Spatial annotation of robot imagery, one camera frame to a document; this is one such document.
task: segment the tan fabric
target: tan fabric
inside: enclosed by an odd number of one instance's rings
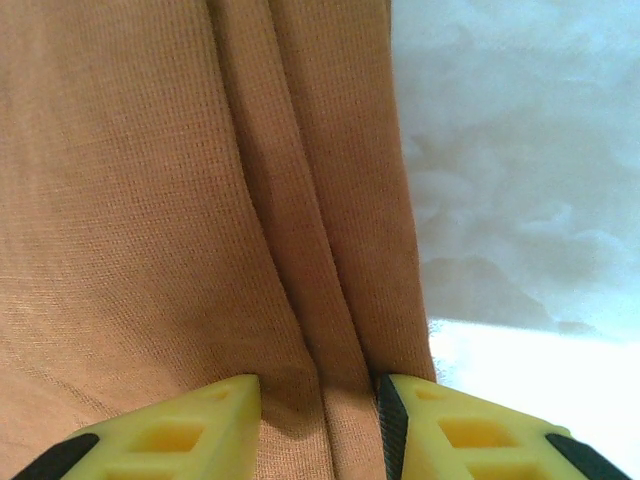
[[[383,480],[433,378],[387,0],[0,2],[0,475],[218,379],[259,479]]]

